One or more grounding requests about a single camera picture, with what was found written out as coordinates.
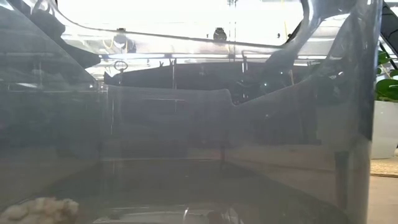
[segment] plant leaf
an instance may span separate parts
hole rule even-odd
[[[382,50],[379,50],[378,54],[379,54],[379,57],[380,57],[381,55],[387,56],[387,52],[382,51]]]
[[[390,60],[388,58],[379,58],[378,64],[384,65],[385,63],[389,63]]]
[[[379,53],[379,58],[387,58],[387,53],[383,52],[383,53]]]
[[[376,83],[376,93],[379,98],[398,100],[398,80],[385,79]]]
[[[390,71],[390,77],[394,77],[396,75],[398,75],[398,70],[391,70]]]

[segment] green plant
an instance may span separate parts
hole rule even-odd
[[[382,50],[379,51],[377,61],[377,74],[381,74],[383,65],[390,62],[388,54]],[[393,79],[398,75],[398,70],[390,70],[386,72],[387,78],[376,83],[376,100],[398,102],[398,80]]]

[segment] white pot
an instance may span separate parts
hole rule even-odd
[[[394,156],[398,144],[398,103],[375,101],[372,159]]]

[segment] clear plastic container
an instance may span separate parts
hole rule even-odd
[[[0,223],[366,223],[381,1],[301,5],[266,45],[0,0]]]

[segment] transparent acrylic wall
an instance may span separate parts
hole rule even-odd
[[[1,0],[0,223],[365,223],[380,5],[272,46]]]

